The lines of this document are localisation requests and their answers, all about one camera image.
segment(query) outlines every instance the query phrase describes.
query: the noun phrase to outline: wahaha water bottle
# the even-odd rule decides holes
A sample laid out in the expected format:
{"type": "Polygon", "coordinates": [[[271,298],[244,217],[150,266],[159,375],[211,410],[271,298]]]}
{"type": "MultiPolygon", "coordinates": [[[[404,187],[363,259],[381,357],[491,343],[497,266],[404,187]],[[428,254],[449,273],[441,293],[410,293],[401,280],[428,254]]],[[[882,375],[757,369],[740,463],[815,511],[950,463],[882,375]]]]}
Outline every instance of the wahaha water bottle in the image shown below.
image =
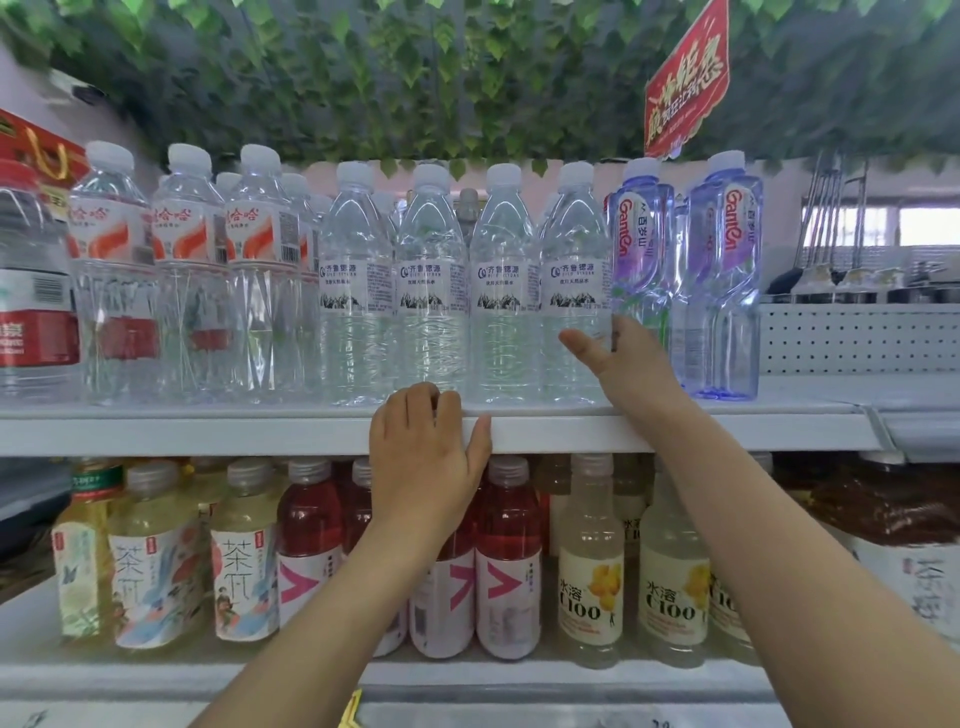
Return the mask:
{"type": "Polygon", "coordinates": [[[469,251],[470,398],[523,404],[540,398],[540,242],[518,166],[491,167],[487,190],[469,251]]]}
{"type": "Polygon", "coordinates": [[[337,167],[320,245],[319,372],[325,402],[374,405],[392,391],[394,249],[373,206],[373,170],[337,167]]]}
{"type": "Polygon", "coordinates": [[[330,461],[295,457],[288,468],[290,487],[276,509],[281,627],[336,573],[344,553],[330,461]]]}
{"type": "Polygon", "coordinates": [[[540,505],[527,461],[495,455],[477,524],[477,637],[501,660],[540,641],[540,505]]]}
{"type": "Polygon", "coordinates": [[[171,144],[168,157],[153,220],[162,386],[174,400],[221,400],[232,381],[234,326],[224,199],[210,184],[207,152],[171,144]]]}
{"type": "Polygon", "coordinates": [[[239,326],[234,379],[242,399],[296,395],[302,384],[300,221],[280,186],[280,157],[248,144],[227,202],[227,258],[239,326]]]}
{"type": "Polygon", "coordinates": [[[133,182],[133,155],[86,145],[89,173],[70,191],[67,250],[74,258],[86,396],[97,403],[156,401],[160,345],[150,203],[133,182]]]}
{"type": "Polygon", "coordinates": [[[74,400],[77,314],[62,241],[40,201],[36,172],[0,161],[0,401],[74,400]]]}
{"type": "Polygon", "coordinates": [[[674,193],[672,186],[660,182],[659,173],[659,159],[631,159],[623,185],[611,195],[616,248],[612,307],[614,313],[640,321],[667,346],[671,286],[666,271],[667,253],[673,248],[674,193]]]}
{"type": "Polygon", "coordinates": [[[596,377],[557,338],[565,328],[579,328],[610,346],[612,246],[592,185],[593,165],[565,164],[561,198],[543,229],[541,350],[551,402],[606,401],[596,377]]]}
{"type": "Polygon", "coordinates": [[[397,386],[458,389],[467,374],[467,246],[447,199],[450,175],[414,170],[414,198],[396,246],[397,386]]]}

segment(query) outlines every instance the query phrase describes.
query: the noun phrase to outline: clear water bottle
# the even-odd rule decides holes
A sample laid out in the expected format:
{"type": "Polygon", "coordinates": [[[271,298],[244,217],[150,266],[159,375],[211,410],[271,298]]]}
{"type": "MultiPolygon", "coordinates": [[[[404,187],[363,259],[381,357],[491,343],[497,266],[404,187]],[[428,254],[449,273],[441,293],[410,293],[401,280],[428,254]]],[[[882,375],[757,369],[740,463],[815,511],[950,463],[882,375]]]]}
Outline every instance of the clear water bottle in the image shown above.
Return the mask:
{"type": "Polygon", "coordinates": [[[592,185],[591,164],[565,164],[560,200],[543,227],[542,361],[550,402],[607,401],[596,377],[557,338],[565,328],[579,328],[610,346],[613,250],[592,185]]]}
{"type": "Polygon", "coordinates": [[[156,401],[160,345],[150,203],[133,182],[133,155],[86,145],[90,171],[70,191],[84,393],[93,402],[156,401]]]}
{"type": "Polygon", "coordinates": [[[540,242],[520,199],[520,168],[487,172],[490,198],[470,248],[470,399],[540,398],[540,242]]]}
{"type": "Polygon", "coordinates": [[[157,322],[164,394],[222,400],[232,381],[233,297],[224,199],[210,184],[210,155],[171,144],[171,174],[154,195],[157,322]]]}
{"type": "Polygon", "coordinates": [[[300,222],[269,147],[240,151],[243,177],[227,201],[227,258],[238,326],[234,386],[246,401],[295,397],[301,388],[300,222]]]}
{"type": "Polygon", "coordinates": [[[397,386],[459,389],[467,372],[467,246],[447,200],[450,175],[414,170],[414,197],[396,246],[397,386]]]}
{"type": "Polygon", "coordinates": [[[77,314],[58,227],[36,172],[0,161],[0,404],[79,394],[77,314]]]}
{"type": "Polygon", "coordinates": [[[324,219],[320,245],[320,379],[323,399],[374,405],[392,390],[394,248],[373,206],[373,170],[337,167],[340,193],[324,219]]]}

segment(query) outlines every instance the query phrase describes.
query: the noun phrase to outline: plastic bottle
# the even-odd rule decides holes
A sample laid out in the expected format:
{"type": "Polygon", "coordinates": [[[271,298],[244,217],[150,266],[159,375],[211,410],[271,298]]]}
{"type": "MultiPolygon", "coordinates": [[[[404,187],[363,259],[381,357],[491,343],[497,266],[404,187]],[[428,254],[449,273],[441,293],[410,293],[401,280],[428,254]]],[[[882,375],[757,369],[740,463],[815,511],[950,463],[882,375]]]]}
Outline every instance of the plastic bottle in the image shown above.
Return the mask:
{"type": "MultiPolygon", "coordinates": [[[[373,471],[370,467],[370,458],[358,457],[353,461],[353,492],[349,497],[349,509],[344,515],[344,561],[349,558],[350,552],[356,547],[363,536],[370,520],[373,509],[370,498],[370,487],[373,471]]],[[[387,632],[373,652],[373,657],[384,657],[396,650],[407,639],[407,605],[404,604],[396,613],[393,622],[387,627],[387,632]]]]}
{"type": "Polygon", "coordinates": [[[543,389],[556,403],[607,401],[596,376],[557,338],[564,328],[579,328],[610,346],[612,246],[592,184],[591,164],[565,164],[561,198],[543,229],[543,389]]]}
{"type": "Polygon", "coordinates": [[[336,573],[344,553],[330,461],[295,457],[288,472],[290,487],[276,509],[281,627],[336,573]]]}
{"type": "Polygon", "coordinates": [[[239,322],[234,379],[244,400],[291,399],[303,376],[300,222],[279,183],[279,155],[248,144],[240,161],[244,174],[227,201],[227,258],[239,322]]]}
{"type": "Polygon", "coordinates": [[[113,559],[107,522],[122,495],[119,462],[95,457],[75,462],[70,504],[52,533],[60,634],[68,642],[99,641],[111,634],[113,559]]]}
{"type": "Polygon", "coordinates": [[[113,556],[114,641],[152,650],[196,623],[200,580],[197,514],[178,491],[180,469],[151,460],[127,469],[127,495],[108,520],[113,556]]]}
{"type": "Polygon", "coordinates": [[[613,512],[613,457],[570,456],[560,522],[560,640],[583,667],[612,667],[623,635],[623,523],[613,512]]]}
{"type": "Polygon", "coordinates": [[[432,381],[461,389],[467,374],[467,246],[447,201],[450,175],[414,170],[414,198],[396,246],[396,386],[432,381]]]}
{"type": "Polygon", "coordinates": [[[540,398],[540,242],[520,199],[520,168],[487,171],[490,198],[470,248],[470,399],[540,398]]]}
{"type": "Polygon", "coordinates": [[[230,463],[227,497],[210,519],[214,619],[226,642],[259,642],[279,627],[273,476],[265,457],[230,463]]]}
{"type": "Polygon", "coordinates": [[[710,561],[707,547],[657,459],[654,501],[640,519],[640,638],[673,667],[704,663],[710,561]]]}
{"type": "Polygon", "coordinates": [[[631,159],[623,184],[611,195],[614,313],[633,316],[655,331],[660,343],[670,337],[670,281],[667,255],[673,251],[673,187],[660,182],[660,160],[631,159]]]}
{"type": "Polygon", "coordinates": [[[60,235],[36,172],[0,161],[0,400],[72,401],[80,338],[60,235]]]}
{"type": "Polygon", "coordinates": [[[160,345],[153,213],[133,174],[133,155],[105,141],[86,145],[90,171],[70,191],[67,250],[74,258],[84,391],[93,402],[156,401],[160,345]]]}
{"type": "Polygon", "coordinates": [[[373,170],[337,166],[340,192],[320,252],[320,378],[324,401],[376,405],[393,391],[394,248],[373,206],[373,170]]]}
{"type": "Polygon", "coordinates": [[[224,199],[210,184],[207,152],[171,144],[167,154],[171,174],[154,195],[152,226],[162,386],[173,400],[223,400],[235,317],[224,199]]]}
{"type": "Polygon", "coordinates": [[[540,506],[527,461],[495,455],[477,524],[477,637],[501,660],[540,642],[540,506]]]}

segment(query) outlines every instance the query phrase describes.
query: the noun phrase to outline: bottle label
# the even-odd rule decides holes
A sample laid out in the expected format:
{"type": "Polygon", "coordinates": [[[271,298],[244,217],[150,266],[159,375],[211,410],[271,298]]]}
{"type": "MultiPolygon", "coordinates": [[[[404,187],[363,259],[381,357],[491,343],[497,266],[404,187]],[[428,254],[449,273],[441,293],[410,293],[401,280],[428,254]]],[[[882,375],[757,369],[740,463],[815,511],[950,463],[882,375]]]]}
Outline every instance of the bottle label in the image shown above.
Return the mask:
{"type": "Polygon", "coordinates": [[[311,596],[340,568],[340,546],[313,556],[277,556],[279,563],[280,626],[290,621],[311,596]]]}
{"type": "Polygon", "coordinates": [[[394,312],[394,279],[389,265],[365,260],[320,264],[320,306],[330,313],[394,312]]]}
{"type": "Polygon", "coordinates": [[[540,266],[535,263],[474,263],[470,281],[474,311],[540,310],[540,266]]]}
{"type": "Polygon", "coordinates": [[[300,220],[275,203],[227,205],[227,261],[300,265],[300,220]]]}
{"type": "Polygon", "coordinates": [[[435,562],[410,599],[410,638],[427,657],[453,657],[473,637],[473,554],[471,549],[455,559],[435,562]]]}
{"type": "Polygon", "coordinates": [[[84,523],[61,523],[53,530],[53,542],[60,631],[65,637],[99,635],[105,625],[97,602],[97,532],[84,523]]]}
{"type": "Polygon", "coordinates": [[[623,555],[586,559],[560,549],[560,628],[577,642],[602,646],[623,634],[623,555]]]}
{"type": "Polygon", "coordinates": [[[110,536],[114,640],[127,649],[172,642],[196,608],[201,556],[194,524],[155,536],[110,536]]]}
{"type": "Polygon", "coordinates": [[[545,310],[610,309],[610,262],[591,257],[564,257],[545,266],[545,310]]]}
{"type": "Polygon", "coordinates": [[[640,544],[640,624],[671,644],[707,638],[710,562],[674,559],[640,544]]]}
{"type": "Polygon", "coordinates": [[[467,313],[467,269],[460,263],[426,259],[394,269],[398,313],[467,313]]]}
{"type": "Polygon", "coordinates": [[[217,637],[256,642],[279,627],[275,527],[210,531],[217,637]]]}
{"type": "Polygon", "coordinates": [[[540,552],[499,561],[477,551],[477,637],[501,660],[519,660],[540,642],[540,552]]]}
{"type": "Polygon", "coordinates": [[[759,205],[749,187],[728,184],[723,193],[723,270],[743,265],[759,243],[759,205]]]}
{"type": "Polygon", "coordinates": [[[74,258],[150,263],[152,217],[148,207],[71,198],[67,252],[74,258]]]}

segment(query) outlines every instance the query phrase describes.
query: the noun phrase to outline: red and white label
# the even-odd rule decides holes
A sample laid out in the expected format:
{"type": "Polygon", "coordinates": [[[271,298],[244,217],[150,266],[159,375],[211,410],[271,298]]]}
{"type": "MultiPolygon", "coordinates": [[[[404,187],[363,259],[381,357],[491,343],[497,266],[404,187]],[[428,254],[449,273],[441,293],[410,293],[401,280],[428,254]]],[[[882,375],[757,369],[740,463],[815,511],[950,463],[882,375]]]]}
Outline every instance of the red and white label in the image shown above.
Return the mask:
{"type": "Polygon", "coordinates": [[[344,550],[340,546],[314,556],[279,554],[281,627],[337,572],[343,554],[344,550]]]}
{"type": "Polygon", "coordinates": [[[453,657],[470,644],[476,602],[473,554],[471,549],[436,562],[410,599],[411,640],[427,657],[453,657]]]}
{"type": "Polygon", "coordinates": [[[477,551],[477,638],[501,660],[519,660],[540,641],[540,552],[498,561],[477,551]]]}

